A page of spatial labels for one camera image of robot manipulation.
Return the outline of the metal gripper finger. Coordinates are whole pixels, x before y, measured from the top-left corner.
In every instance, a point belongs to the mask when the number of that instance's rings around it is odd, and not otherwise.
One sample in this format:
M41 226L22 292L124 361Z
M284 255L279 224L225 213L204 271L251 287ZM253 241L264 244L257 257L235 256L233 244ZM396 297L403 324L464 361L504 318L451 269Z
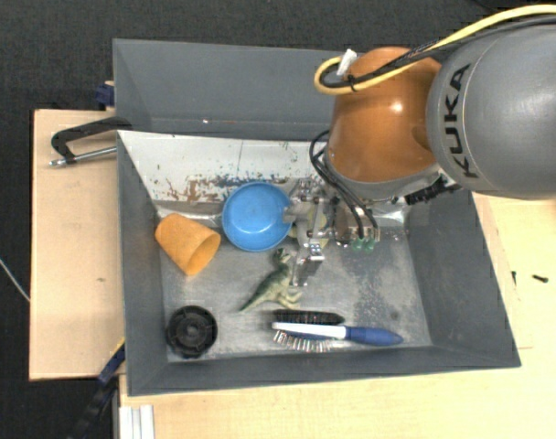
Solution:
M295 255L292 285L296 287L306 286L309 279L315 276L324 260L325 255L319 242L309 242L301 245Z
M288 194L288 204L283 209L283 222L295 223L310 220L322 200L322 187L314 178L300 178Z

